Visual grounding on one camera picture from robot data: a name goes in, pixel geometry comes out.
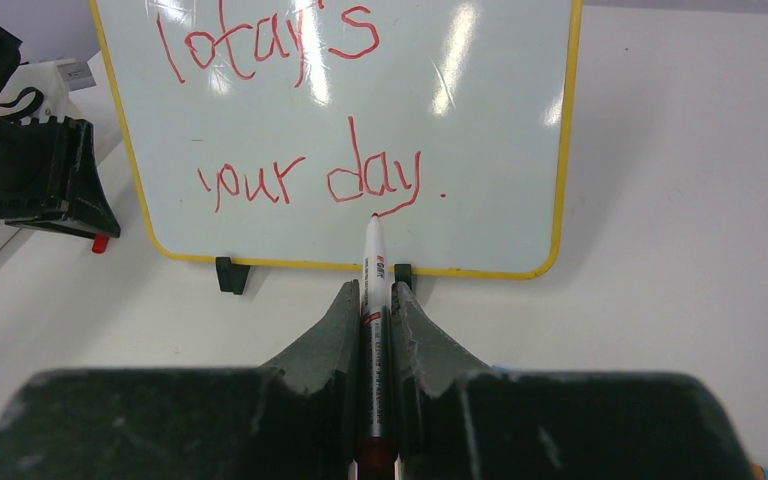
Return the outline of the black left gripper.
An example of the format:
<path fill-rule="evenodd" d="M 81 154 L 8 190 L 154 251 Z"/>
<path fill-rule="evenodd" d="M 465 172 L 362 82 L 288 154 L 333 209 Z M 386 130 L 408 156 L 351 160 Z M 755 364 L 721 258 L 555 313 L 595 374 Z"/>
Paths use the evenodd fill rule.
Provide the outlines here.
<path fill-rule="evenodd" d="M 0 221 L 19 228 L 119 238 L 98 174 L 91 122 L 0 121 Z"/>

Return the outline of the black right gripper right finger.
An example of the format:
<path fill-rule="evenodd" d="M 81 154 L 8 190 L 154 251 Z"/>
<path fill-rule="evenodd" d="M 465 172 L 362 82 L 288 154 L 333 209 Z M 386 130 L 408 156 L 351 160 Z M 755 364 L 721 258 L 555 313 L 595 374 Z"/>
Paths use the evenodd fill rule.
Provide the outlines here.
<path fill-rule="evenodd" d="M 406 479 L 750 479 L 721 404 L 671 372 L 498 370 L 405 284 L 391 326 Z"/>

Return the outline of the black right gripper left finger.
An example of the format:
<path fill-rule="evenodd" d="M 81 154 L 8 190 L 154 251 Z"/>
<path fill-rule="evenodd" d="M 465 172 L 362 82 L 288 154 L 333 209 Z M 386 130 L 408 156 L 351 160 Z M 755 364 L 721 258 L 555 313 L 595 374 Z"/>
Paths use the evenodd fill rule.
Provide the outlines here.
<path fill-rule="evenodd" d="M 0 416 L 0 479 L 347 479 L 359 286 L 257 367 L 31 376 Z"/>

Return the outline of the red marker cap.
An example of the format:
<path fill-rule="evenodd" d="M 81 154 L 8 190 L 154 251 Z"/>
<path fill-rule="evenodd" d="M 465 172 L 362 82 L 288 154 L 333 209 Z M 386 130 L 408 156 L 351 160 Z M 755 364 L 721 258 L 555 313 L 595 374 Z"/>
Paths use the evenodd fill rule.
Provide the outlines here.
<path fill-rule="evenodd" d="M 107 251 L 108 245 L 109 245 L 110 237 L 106 235 L 96 235 L 91 251 L 94 254 L 104 254 Z"/>

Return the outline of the red whiteboard marker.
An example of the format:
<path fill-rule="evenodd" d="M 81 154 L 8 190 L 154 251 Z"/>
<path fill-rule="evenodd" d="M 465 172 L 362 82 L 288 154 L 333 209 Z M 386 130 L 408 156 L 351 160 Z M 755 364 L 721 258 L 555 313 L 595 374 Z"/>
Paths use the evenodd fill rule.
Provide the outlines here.
<path fill-rule="evenodd" d="M 355 462 L 359 479 L 393 479 L 398 458 L 390 373 L 392 282 L 380 216 L 365 231 L 360 281 Z"/>

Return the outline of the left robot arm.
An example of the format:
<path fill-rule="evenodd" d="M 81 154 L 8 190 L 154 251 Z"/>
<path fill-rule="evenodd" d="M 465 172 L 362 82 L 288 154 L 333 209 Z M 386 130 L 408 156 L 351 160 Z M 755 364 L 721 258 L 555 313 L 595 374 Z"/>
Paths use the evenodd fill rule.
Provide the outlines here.
<path fill-rule="evenodd" d="M 0 27 L 0 92 L 20 65 L 20 45 Z M 29 110 L 0 116 L 0 221 L 88 239 L 120 236 L 98 175 L 91 122 L 40 120 Z"/>

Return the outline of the yellow-framed whiteboard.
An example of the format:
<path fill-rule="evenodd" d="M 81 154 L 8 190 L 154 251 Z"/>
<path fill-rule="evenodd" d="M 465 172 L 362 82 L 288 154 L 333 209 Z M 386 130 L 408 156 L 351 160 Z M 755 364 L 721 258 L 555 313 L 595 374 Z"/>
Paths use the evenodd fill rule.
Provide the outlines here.
<path fill-rule="evenodd" d="M 377 216 L 419 275 L 546 273 L 578 1 L 95 1 L 164 256 L 356 270 Z"/>

